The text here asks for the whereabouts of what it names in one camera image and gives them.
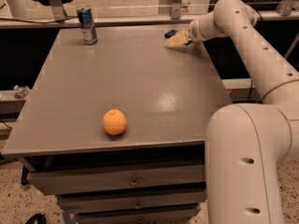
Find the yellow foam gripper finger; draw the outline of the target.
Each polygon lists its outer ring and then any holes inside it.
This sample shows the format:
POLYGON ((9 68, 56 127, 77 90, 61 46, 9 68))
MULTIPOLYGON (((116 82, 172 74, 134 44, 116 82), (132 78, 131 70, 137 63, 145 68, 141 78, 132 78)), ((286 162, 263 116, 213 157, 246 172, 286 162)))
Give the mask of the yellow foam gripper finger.
POLYGON ((173 48, 180 45, 189 45, 191 39, 187 31, 178 31, 178 33, 165 40, 164 45, 167 48, 173 48))

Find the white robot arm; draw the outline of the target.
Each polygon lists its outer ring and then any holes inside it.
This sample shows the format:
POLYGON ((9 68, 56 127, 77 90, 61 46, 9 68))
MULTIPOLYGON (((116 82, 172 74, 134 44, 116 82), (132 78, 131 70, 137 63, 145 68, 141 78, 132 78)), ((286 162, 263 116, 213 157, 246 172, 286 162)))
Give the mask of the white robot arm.
POLYGON ((261 98, 227 105, 208 122, 209 224, 285 224, 277 164, 299 156, 299 73, 255 30, 257 18, 241 0, 219 0, 165 42, 172 48, 230 37, 261 98))

